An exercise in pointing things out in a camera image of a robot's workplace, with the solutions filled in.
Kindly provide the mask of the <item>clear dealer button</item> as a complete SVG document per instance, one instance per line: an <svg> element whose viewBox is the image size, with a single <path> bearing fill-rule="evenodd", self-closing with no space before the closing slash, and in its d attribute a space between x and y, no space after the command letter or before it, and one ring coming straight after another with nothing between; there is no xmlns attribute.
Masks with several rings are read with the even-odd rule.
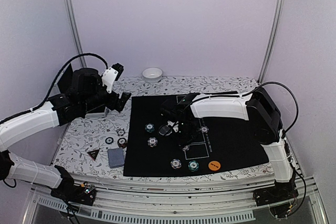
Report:
<svg viewBox="0 0 336 224"><path fill-rule="evenodd" d="M159 134L161 136L169 136L172 133L172 128L169 125L162 125L159 128Z"/></svg>

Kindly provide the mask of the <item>green poker chip stack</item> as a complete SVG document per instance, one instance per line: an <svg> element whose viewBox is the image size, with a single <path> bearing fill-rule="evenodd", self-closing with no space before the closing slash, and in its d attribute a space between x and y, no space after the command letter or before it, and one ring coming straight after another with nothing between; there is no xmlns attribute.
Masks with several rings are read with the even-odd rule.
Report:
<svg viewBox="0 0 336 224"><path fill-rule="evenodd" d="M113 142L114 142L114 138L112 138L112 137L107 137L105 139L105 143L108 144L108 145L112 144Z"/></svg>

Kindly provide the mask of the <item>white poker chip stack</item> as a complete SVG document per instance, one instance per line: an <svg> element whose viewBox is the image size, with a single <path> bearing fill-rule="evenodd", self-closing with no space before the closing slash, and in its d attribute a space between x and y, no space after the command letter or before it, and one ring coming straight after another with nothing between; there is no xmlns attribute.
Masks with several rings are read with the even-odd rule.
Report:
<svg viewBox="0 0 336 224"><path fill-rule="evenodd" d="M117 135L118 136L124 136L125 135L125 130L124 129L118 129L117 130Z"/></svg>

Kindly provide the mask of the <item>red poker chip stack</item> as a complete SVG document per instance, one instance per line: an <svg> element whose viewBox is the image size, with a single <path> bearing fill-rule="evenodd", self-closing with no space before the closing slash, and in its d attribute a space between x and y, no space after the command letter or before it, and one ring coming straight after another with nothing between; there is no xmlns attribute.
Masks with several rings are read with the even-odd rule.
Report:
<svg viewBox="0 0 336 224"><path fill-rule="evenodd" d="M126 138L119 138L118 141L117 141L117 145L120 147L120 148L126 148L127 147L127 139Z"/></svg>

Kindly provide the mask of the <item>orange big blind button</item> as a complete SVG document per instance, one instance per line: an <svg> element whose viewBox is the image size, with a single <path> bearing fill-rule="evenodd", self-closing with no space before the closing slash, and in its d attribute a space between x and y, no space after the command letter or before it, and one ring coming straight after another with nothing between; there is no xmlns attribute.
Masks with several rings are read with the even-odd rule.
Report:
<svg viewBox="0 0 336 224"><path fill-rule="evenodd" d="M208 168L212 171L218 171L221 168L221 164L219 161L210 161Z"/></svg>

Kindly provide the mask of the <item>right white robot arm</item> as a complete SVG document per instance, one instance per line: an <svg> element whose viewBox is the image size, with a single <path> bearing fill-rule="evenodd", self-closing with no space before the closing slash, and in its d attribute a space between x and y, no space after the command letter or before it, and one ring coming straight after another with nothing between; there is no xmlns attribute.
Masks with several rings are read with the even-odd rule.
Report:
<svg viewBox="0 0 336 224"><path fill-rule="evenodd" d="M247 93L189 93L175 102L167 99L160 107L161 115L169 121L168 133L177 135L179 147L185 147L205 132L197 119L227 118L245 121L253 136L266 152L273 167L275 186L271 196L276 201L291 194L295 169L288 150L286 130L281 113L262 87Z"/></svg>

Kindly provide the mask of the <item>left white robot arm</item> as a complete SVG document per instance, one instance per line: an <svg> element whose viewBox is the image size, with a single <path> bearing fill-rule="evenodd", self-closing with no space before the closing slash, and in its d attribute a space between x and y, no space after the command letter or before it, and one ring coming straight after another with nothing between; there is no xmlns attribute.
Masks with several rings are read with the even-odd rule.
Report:
<svg viewBox="0 0 336 224"><path fill-rule="evenodd" d="M59 82L59 93L48 95L35 108L1 122L1 180L21 180L54 189L67 200L78 195L78 187L69 172L58 165L38 163L32 155L18 154L21 142L63 127L75 119L84 119L100 108L121 112L131 94L113 90L124 67L116 63L103 73L94 68L66 69Z"/></svg>

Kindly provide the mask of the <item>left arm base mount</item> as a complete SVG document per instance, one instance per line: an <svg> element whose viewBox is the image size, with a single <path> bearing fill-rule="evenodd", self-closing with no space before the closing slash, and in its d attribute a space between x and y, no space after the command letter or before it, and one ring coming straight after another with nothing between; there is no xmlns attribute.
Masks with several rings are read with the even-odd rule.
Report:
<svg viewBox="0 0 336 224"><path fill-rule="evenodd" d="M97 190L95 186L87 183L75 185L74 183L61 183L57 188L51 189L51 196L66 202L75 202L82 205L93 206Z"/></svg>

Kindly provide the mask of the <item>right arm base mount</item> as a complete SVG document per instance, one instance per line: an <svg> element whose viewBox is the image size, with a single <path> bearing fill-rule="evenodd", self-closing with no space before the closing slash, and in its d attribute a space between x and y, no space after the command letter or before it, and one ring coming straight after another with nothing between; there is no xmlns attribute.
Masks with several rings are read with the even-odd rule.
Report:
<svg viewBox="0 0 336 224"><path fill-rule="evenodd" d="M271 187L256 189L253 191L253 199L257 206L278 203L284 200L294 199L299 196L294 181L275 184Z"/></svg>

